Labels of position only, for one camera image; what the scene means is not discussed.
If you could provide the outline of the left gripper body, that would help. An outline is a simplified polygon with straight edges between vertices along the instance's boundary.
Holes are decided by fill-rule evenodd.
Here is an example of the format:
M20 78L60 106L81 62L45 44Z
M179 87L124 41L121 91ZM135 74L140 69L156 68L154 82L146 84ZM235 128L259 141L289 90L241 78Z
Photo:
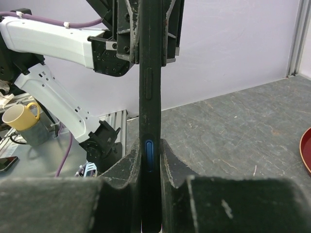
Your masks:
M140 0L139 22L141 21L141 13L142 13L141 4L146 2L147 1L145 0ZM117 42L118 0L89 0L88 4L99 15L99 17L102 20L102 24L105 25L110 32L112 32L110 38ZM178 24L175 57L179 55L180 37L181 37L181 1L180 1L179 24Z

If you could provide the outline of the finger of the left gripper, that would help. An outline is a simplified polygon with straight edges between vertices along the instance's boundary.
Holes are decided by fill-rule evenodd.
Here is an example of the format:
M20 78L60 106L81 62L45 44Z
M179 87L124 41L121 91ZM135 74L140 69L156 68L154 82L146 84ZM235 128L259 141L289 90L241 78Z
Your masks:
M139 63L139 0L118 1L117 57Z
M163 1L162 66L175 61L180 1Z

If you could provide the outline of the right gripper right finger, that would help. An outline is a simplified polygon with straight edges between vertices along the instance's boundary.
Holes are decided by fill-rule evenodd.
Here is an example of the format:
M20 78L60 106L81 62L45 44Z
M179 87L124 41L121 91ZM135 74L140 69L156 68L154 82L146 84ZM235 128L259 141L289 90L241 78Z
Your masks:
M199 176L166 140L160 149L163 232L310 232L311 208L294 182Z

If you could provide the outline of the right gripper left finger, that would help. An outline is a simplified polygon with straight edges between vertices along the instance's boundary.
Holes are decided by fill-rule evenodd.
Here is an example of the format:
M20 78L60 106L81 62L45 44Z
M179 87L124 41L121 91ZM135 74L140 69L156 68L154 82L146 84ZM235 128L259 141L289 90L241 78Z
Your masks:
M3 233L139 233L140 149L98 178L46 176L26 156L0 175Z

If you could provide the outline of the black smartphone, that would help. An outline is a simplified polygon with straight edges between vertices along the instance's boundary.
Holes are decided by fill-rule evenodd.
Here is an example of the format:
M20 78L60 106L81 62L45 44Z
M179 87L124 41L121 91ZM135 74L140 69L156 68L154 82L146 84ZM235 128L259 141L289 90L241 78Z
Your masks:
M161 67L163 2L142 0L139 12L139 142L141 149L142 231L162 224L160 184Z

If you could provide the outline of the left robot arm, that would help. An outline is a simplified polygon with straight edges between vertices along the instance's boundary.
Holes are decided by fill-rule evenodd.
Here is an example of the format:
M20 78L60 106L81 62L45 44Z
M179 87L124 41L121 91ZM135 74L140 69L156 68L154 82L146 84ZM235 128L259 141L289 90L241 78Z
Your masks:
M122 77L139 65L142 167L159 167L161 69L179 54L182 0L90 0L99 18L73 23L28 9L0 14L0 78L31 94L55 115L104 172L116 161L119 130L99 120L65 86L82 72Z

